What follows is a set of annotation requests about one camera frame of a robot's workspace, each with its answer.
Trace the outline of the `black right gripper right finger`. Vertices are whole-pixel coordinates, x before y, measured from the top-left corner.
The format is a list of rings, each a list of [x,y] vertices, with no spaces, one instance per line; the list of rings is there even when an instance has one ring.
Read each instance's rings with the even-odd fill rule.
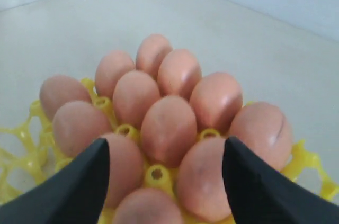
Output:
[[[224,146],[224,187],[236,223],[338,223],[338,206],[290,181],[236,137]]]

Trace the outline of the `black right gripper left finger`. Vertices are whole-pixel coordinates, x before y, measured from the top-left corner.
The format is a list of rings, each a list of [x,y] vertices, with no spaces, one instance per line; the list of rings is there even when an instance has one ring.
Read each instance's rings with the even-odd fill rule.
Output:
[[[108,142],[97,139],[57,174],[1,206],[1,223],[97,223],[109,174]]]

